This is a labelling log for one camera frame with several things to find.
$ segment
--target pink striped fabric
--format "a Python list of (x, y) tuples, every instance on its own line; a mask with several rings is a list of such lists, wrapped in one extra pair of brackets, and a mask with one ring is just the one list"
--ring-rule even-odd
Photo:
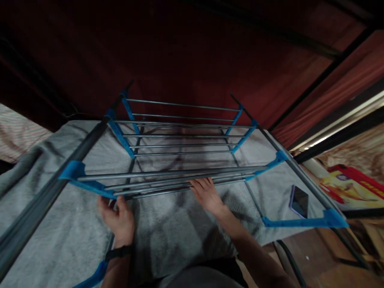
[(17, 162), (32, 146), (45, 140), (52, 132), (0, 104), (0, 159)]

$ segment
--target person's right hand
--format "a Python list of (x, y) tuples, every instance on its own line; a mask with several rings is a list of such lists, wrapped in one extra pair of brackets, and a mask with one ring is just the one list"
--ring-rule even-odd
[(214, 215), (222, 211), (225, 205), (216, 191), (212, 178), (189, 180), (189, 182), (192, 184), (190, 189), (205, 210)]

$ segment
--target hand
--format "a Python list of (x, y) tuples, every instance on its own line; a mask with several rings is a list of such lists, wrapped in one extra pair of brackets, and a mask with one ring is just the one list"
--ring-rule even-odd
[(135, 221), (132, 210), (128, 208), (123, 196), (117, 198), (117, 210), (108, 206), (109, 199), (99, 196), (98, 208), (104, 223), (115, 235), (115, 248), (130, 245), (133, 242)]
[(189, 180), (189, 182), (192, 184), (190, 189), (205, 210), (217, 216), (226, 207), (216, 191), (212, 178)]

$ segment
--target black wristband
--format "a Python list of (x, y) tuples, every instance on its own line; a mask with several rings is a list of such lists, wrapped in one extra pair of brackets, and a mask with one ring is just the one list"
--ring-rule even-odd
[(112, 260), (113, 258), (116, 258), (116, 257), (122, 258), (126, 255), (131, 254), (132, 251), (133, 251), (133, 244), (131, 244), (129, 246), (122, 246), (122, 247), (114, 249), (114, 250), (110, 250), (105, 255), (104, 261), (109, 262), (110, 260)]

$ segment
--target red curtain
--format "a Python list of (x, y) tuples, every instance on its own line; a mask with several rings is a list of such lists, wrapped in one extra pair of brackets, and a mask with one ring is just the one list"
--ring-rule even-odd
[(274, 131), (290, 147), (335, 109), (384, 77), (384, 31), (378, 30), (348, 57)]
[[(358, 21), (320, 0), (244, 0), (234, 4), (341, 51), (364, 29)], [(235, 108), (228, 95), (232, 92), (268, 128), (331, 63), (313, 52), (180, 1), (108, 5), (97, 1), (12, 1), (0, 4), (0, 15), (13, 37), (64, 97), (82, 115), (96, 119), (135, 77), (130, 93), (133, 98)], [(356, 72), (365, 58), (378, 65), (379, 60), (368, 55), (367, 48), (359, 51), (357, 60), (336, 71), (320, 92), (309, 97), (311, 101), (300, 105), (274, 131), (285, 146), (310, 129), (319, 115), (326, 116), (358, 90), (352, 80), (355, 88), (345, 84), (348, 91), (338, 89), (331, 96), (332, 103), (330, 98), (321, 97), (343, 79), (348, 69)], [(219, 110), (151, 104), (132, 107), (136, 112), (151, 114), (234, 117), (233, 112)], [(308, 111), (316, 113), (307, 115)], [(122, 107), (118, 117), (127, 117)], [(249, 120), (243, 115), (238, 123), (248, 124)]]

